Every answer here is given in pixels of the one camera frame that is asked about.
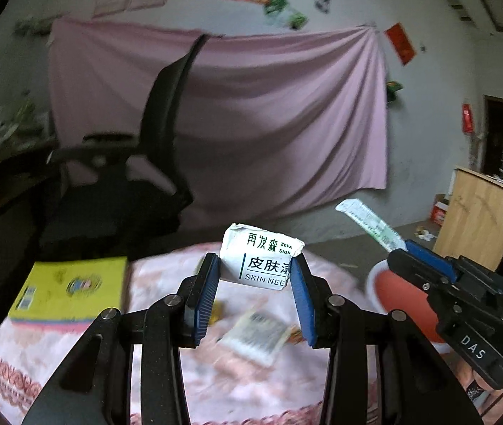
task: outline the cable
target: cable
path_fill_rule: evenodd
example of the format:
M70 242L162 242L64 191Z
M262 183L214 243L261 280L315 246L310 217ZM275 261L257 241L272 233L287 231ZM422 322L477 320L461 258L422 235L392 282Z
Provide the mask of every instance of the cable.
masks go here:
M492 408L493 408L493 407L494 407L497 403L499 403L500 399L502 399L502 398L503 398L503 393L502 393L500 396L498 396L498 397L495 399L495 401L494 401L493 403L491 403L491 404L490 404L490 405L486 408L486 410L485 410L483 413L481 413L481 414L480 414L480 417L484 417L484 416L485 416L488 412L490 412L490 411L492 410Z

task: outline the red fire extinguisher sign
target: red fire extinguisher sign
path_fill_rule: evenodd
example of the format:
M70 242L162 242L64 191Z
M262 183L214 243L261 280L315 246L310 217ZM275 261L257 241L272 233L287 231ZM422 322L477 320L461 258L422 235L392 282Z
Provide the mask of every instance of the red fire extinguisher sign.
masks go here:
M470 105L465 103L462 105L462 132L464 134L474 133L474 119L472 118L472 110Z

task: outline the white wall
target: white wall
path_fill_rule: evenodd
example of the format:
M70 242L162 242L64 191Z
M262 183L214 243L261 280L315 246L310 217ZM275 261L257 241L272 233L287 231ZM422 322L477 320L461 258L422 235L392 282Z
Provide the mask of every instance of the white wall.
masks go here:
M478 37L475 51L479 93L503 98L503 33Z
M12 36L15 22L41 17L48 1L9 0L0 16L0 105L16 100L28 88L38 109L48 109L44 40Z
M37 17L68 12L90 18L95 0L13 0L0 26L13 13L40 8ZM474 44L466 25L445 0L332 0L330 14L314 8L314 0L289 0L309 18L305 30L332 30L375 23L385 30L396 22L404 25L418 51L405 67L388 40L382 46L390 78L404 85L397 103L389 109L389 181L383 191L364 190L354 196L365 200L392 225L419 221L428 216L434 195L449 184L452 168L466 164L468 141L460 128L462 102L476 107ZM24 11L11 6L20 5ZM247 2L222 0L168 0L163 8L110 16L164 28L202 29L213 33L255 34L277 32L266 24L263 8ZM426 52L420 52L420 46ZM40 73L34 76L34 94L44 95ZM359 234L353 222L334 211L331 203L285 219L261 222L306 242Z

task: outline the metal pivot screw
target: metal pivot screw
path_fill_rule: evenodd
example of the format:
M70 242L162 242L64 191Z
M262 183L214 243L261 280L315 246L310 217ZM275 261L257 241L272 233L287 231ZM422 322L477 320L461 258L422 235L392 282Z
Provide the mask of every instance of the metal pivot screw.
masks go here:
M407 314L402 310L394 310L391 312L391 317L396 321L405 321Z
M342 306L346 303L346 299L338 294L332 294L328 298L328 303L332 306Z
M164 304L168 306L175 306L182 302L182 297L177 294L169 294L164 298Z
M117 315L117 309L115 308L106 308L102 311L102 318L104 319L112 319Z

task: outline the chair seat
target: chair seat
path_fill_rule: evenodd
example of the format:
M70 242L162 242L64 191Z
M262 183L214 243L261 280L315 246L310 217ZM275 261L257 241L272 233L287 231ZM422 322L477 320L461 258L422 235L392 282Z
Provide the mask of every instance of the chair seat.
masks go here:
M177 199L147 181L72 187L45 227L40 245L74 238L119 236L135 222L147 224L178 216Z

